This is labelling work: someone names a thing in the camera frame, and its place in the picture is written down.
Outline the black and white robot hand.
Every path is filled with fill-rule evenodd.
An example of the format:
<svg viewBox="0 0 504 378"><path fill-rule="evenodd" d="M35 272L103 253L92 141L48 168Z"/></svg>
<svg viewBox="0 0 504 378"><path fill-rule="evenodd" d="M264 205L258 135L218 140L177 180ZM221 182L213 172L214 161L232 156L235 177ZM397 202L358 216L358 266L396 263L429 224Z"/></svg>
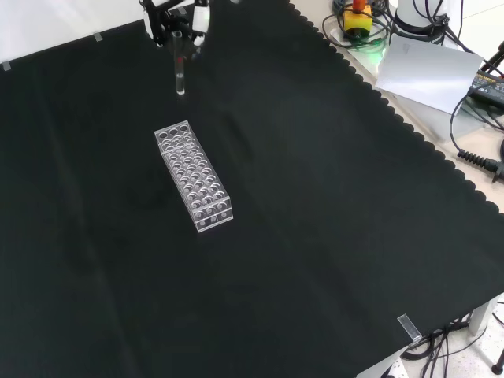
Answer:
<svg viewBox="0 0 504 378"><path fill-rule="evenodd" d="M159 48L175 53L173 34L181 35L180 54L197 57L204 46L211 19L210 1L139 1L146 33Z"/></svg>

